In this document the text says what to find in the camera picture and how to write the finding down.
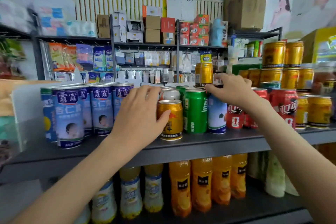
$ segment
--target cardboard box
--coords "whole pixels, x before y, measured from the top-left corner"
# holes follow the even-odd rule
[[[146,29],[161,29],[161,18],[159,16],[146,17]]]
[[[113,26],[113,35],[115,43],[126,43],[126,27],[125,26]]]
[[[175,44],[175,33],[162,32],[161,36],[163,44]]]
[[[336,27],[320,28],[302,38],[304,44],[302,63],[336,60]]]
[[[209,26],[190,24],[190,35],[209,35]]]
[[[142,6],[142,17],[146,18],[147,16],[162,16],[161,7],[151,6],[151,5],[143,5]]]
[[[97,28],[99,38],[111,38],[109,15],[97,15]]]
[[[130,43],[143,43],[144,42],[144,35],[141,31],[127,32],[126,38],[127,38],[127,41]]]
[[[161,32],[175,33],[175,18],[161,18]]]
[[[234,29],[264,27],[266,0],[224,0],[223,20]]]
[[[144,23],[141,20],[127,21],[127,28],[129,32],[145,31]]]
[[[159,29],[146,29],[146,43],[160,43]]]
[[[189,45],[189,34],[180,34],[180,44]]]
[[[198,14],[196,18],[194,19],[194,23],[197,23],[199,25],[209,25],[209,15],[207,14]]]
[[[209,36],[190,35],[190,45],[208,46]]]
[[[113,26],[126,27],[127,16],[124,12],[114,12],[113,14]]]
[[[189,22],[180,22],[180,33],[190,34],[190,23]]]

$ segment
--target brown box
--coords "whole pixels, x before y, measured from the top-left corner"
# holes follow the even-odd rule
[[[146,29],[161,29],[161,17],[146,16]]]
[[[99,38],[111,38],[109,15],[97,15],[97,28]]]
[[[145,39],[146,39],[146,43],[160,43],[160,30],[159,29],[146,29]]]
[[[175,33],[162,32],[161,36],[163,44],[175,44]]]
[[[224,0],[223,20],[234,29],[257,29],[264,26],[266,0]]]

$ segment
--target black hair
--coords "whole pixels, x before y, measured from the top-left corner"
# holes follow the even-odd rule
[[[69,133],[70,128],[73,127],[73,126],[77,126],[77,124],[76,123],[69,123],[65,128],[66,132]]]
[[[105,117],[105,118],[107,118],[107,116],[106,116],[106,115],[101,115],[101,116],[99,116],[99,118],[98,118],[98,120],[99,120],[99,123],[102,121],[102,119],[103,119],[104,117]]]
[[[289,0],[286,0],[286,6],[285,6],[285,9],[287,10],[287,11],[291,11],[291,5],[290,5],[290,3],[289,3]]]

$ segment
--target orange package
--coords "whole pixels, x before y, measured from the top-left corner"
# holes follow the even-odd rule
[[[192,206],[205,213],[211,209],[212,158],[191,161],[192,166]]]
[[[246,195],[247,153],[232,155],[231,194],[234,198],[245,198]]]
[[[191,213],[190,161],[169,163],[171,205],[175,216],[187,217]]]
[[[76,55],[76,46],[67,46],[66,53],[69,57],[69,65],[72,71],[75,70],[75,67],[79,69],[79,71],[83,71],[83,67],[77,63],[77,55]]]
[[[53,71],[66,71],[64,59],[63,59],[63,48],[62,44],[59,43],[49,43],[49,50],[52,59]]]
[[[232,156],[221,156],[212,158],[212,199],[220,205],[228,205],[231,198],[230,173]]]

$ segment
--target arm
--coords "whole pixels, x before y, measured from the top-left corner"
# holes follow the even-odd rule
[[[111,134],[10,224],[72,224],[107,180],[162,132],[170,111],[156,120],[160,90],[149,86],[131,90]]]
[[[241,107],[257,122],[291,182],[317,223],[336,223],[336,166],[324,158],[277,114],[241,76],[218,74],[223,89],[206,89],[223,102]]]

